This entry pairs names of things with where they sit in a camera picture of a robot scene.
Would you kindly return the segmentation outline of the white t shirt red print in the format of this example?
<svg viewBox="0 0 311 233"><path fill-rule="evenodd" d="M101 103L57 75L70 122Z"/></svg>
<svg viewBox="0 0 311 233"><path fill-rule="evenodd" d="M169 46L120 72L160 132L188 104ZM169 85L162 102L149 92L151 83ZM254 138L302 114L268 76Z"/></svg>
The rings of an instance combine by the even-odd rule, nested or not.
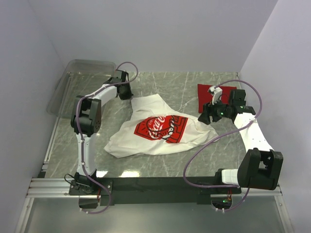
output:
<svg viewBox="0 0 311 233"><path fill-rule="evenodd" d="M116 158L188 151L217 137L195 116L173 110L159 94L133 98L132 116L110 137L104 150Z"/></svg>

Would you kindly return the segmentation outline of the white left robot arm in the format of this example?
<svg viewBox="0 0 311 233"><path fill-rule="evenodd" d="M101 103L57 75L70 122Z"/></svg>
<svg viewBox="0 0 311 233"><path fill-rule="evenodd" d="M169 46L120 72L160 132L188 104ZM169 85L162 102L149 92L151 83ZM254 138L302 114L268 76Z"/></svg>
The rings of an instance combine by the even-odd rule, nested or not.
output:
<svg viewBox="0 0 311 233"><path fill-rule="evenodd" d="M88 195L101 189L94 181L97 172L95 141L102 124L103 107L116 97L129 100L132 96L128 72L117 69L98 90L76 97L70 125L78 142L78 167L72 176L71 192L75 189Z"/></svg>

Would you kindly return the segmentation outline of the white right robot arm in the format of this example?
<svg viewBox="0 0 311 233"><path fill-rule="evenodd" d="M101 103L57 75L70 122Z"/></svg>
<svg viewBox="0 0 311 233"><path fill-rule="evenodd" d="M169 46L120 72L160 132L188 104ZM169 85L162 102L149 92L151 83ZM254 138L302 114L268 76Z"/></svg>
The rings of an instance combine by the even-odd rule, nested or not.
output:
<svg viewBox="0 0 311 233"><path fill-rule="evenodd" d="M221 184L243 188L274 190L283 163L283 155L266 141L255 118L256 112L245 101L246 92L242 89L230 91L228 103L222 102L222 89L210 87L212 101L203 106L198 120L209 125L222 118L231 119L239 129L246 149L246 155L238 169L222 169Z"/></svg>

